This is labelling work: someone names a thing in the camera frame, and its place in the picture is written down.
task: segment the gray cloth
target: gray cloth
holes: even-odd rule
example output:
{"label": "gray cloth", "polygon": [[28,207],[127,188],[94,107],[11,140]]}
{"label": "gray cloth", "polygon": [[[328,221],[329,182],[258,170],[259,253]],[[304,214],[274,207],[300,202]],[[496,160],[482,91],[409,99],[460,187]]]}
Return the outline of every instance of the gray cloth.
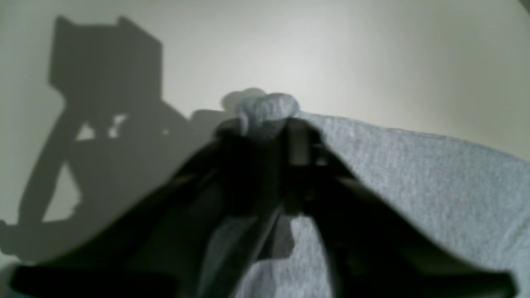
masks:
{"label": "gray cloth", "polygon": [[[529,162],[456,138],[301,112],[286,94],[248,99],[238,115],[258,138],[271,136],[260,128],[268,120],[308,120],[363,183],[435,243],[479,267],[509,269],[518,297],[530,296]],[[290,258],[254,264],[237,298],[331,297],[312,221],[299,217],[291,228]]]}

